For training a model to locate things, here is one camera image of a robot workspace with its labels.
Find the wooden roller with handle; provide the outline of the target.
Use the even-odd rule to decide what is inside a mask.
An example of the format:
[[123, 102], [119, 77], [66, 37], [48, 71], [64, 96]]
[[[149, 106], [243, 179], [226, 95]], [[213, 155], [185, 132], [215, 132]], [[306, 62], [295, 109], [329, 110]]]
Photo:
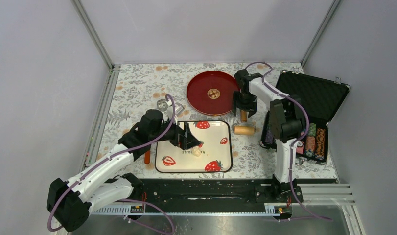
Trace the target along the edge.
[[233, 125], [233, 133], [235, 135], [252, 136], [255, 132], [255, 125], [248, 122], [248, 112], [240, 110], [240, 121]]

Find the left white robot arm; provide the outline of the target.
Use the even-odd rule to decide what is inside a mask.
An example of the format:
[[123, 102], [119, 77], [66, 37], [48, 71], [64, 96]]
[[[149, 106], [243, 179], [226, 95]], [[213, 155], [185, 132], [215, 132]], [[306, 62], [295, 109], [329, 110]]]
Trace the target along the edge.
[[181, 150], [190, 150], [201, 143], [192, 134], [188, 123], [179, 126], [175, 114], [164, 120], [161, 111], [147, 110], [140, 121], [97, 163], [65, 181], [57, 178], [50, 184], [47, 229], [50, 232], [60, 229], [72, 232], [103, 206], [127, 198], [130, 201], [139, 200], [143, 189], [133, 175], [113, 183], [106, 181], [149, 151], [153, 143], [160, 141], [168, 141]]

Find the strawberry pattern rectangular tray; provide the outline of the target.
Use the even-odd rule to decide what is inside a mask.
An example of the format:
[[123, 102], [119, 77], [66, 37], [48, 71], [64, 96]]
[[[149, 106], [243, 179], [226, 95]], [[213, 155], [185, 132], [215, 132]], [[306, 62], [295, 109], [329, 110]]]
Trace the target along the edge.
[[170, 142], [159, 142], [155, 168], [160, 173], [227, 172], [233, 166], [230, 126], [224, 121], [188, 121], [192, 134], [200, 141], [201, 154], [182, 150]]

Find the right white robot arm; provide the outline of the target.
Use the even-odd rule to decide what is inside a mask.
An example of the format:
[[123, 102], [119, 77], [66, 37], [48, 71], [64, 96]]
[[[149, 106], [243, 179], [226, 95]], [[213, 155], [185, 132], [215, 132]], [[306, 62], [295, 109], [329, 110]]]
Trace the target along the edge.
[[257, 111], [257, 101], [261, 100], [269, 112], [269, 130], [277, 145], [277, 163], [274, 179], [279, 184], [271, 189], [272, 197], [279, 202], [285, 201], [291, 195], [290, 187], [285, 183], [292, 182], [294, 161], [296, 159], [297, 142], [304, 134], [307, 113], [295, 98], [278, 90], [264, 81], [260, 73], [250, 74], [246, 69], [239, 70], [234, 75], [239, 91], [233, 92], [232, 113], [245, 111], [252, 116]]

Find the white dough piece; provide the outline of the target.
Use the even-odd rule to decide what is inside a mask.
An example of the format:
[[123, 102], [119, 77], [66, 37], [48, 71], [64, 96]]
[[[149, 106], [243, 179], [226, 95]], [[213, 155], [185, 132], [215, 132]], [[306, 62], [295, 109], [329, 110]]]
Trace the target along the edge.
[[192, 153], [194, 156], [196, 156], [196, 157], [200, 157], [201, 154], [202, 154], [201, 149], [200, 149], [200, 147], [198, 147], [198, 146], [193, 147], [193, 148], [191, 149], [191, 153]]

